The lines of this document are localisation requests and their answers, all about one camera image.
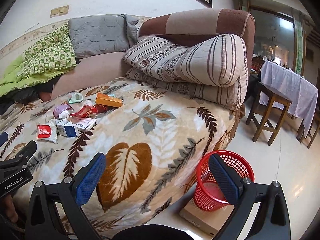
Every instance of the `sofa backrest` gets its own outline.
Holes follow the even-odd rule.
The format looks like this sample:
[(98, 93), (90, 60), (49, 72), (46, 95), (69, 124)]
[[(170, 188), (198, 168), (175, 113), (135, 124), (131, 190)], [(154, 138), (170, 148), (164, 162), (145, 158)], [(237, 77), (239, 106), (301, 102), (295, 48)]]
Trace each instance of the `sofa backrest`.
[(172, 13), (147, 20), (138, 35), (157, 35), (185, 46), (194, 46), (219, 34), (240, 36), (246, 45), (250, 69), (254, 45), (255, 22), (251, 14), (231, 9), (197, 9)]

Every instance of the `human hand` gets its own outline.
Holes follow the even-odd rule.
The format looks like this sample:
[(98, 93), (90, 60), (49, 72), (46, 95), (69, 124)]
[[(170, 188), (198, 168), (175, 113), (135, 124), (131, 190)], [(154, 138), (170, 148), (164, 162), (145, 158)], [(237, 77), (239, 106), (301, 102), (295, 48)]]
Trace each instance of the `human hand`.
[(11, 195), (7, 195), (3, 199), (0, 200), (0, 204), (2, 207), (4, 207), (5, 214), (8, 217), (8, 219), (12, 223), (16, 223), (18, 221), (18, 214), (16, 213), (16, 210), (14, 208), (13, 200)]

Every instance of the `white bottle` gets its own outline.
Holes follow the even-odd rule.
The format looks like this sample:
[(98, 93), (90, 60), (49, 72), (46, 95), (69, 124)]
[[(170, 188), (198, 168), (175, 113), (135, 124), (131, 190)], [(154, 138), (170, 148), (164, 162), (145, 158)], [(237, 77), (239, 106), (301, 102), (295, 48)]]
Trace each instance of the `white bottle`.
[(64, 110), (61, 114), (59, 114), (59, 118), (60, 119), (65, 119), (65, 118), (69, 117), (70, 114), (73, 114), (73, 113), (74, 113), (74, 111), (72, 109)]

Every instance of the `purple package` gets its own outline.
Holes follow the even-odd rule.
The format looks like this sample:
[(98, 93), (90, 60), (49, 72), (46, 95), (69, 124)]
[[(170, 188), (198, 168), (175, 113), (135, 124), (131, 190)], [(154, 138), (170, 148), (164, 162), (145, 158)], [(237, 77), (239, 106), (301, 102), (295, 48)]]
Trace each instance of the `purple package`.
[(70, 110), (70, 109), (72, 109), (72, 107), (69, 104), (55, 106), (55, 108), (53, 110), (53, 116), (55, 118), (58, 118), (59, 114), (61, 114), (65, 110)]

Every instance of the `cardboard box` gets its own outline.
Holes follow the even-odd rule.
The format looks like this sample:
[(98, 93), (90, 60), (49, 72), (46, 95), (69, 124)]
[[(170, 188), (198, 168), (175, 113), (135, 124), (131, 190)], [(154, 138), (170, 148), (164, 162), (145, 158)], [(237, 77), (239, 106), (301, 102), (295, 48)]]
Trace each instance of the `cardboard box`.
[(180, 211), (180, 216), (208, 235), (215, 237), (232, 213), (233, 208), (234, 206), (228, 205), (216, 211), (203, 211), (196, 206), (192, 198)]
[(94, 118), (68, 117), (65, 120), (71, 122), (72, 125), (82, 132), (89, 131), (97, 124), (97, 119)]
[(111, 97), (102, 93), (97, 94), (96, 104), (104, 106), (121, 107), (123, 106), (122, 99)]
[(78, 128), (68, 120), (57, 120), (56, 125), (59, 135), (67, 137), (77, 137), (79, 135)]

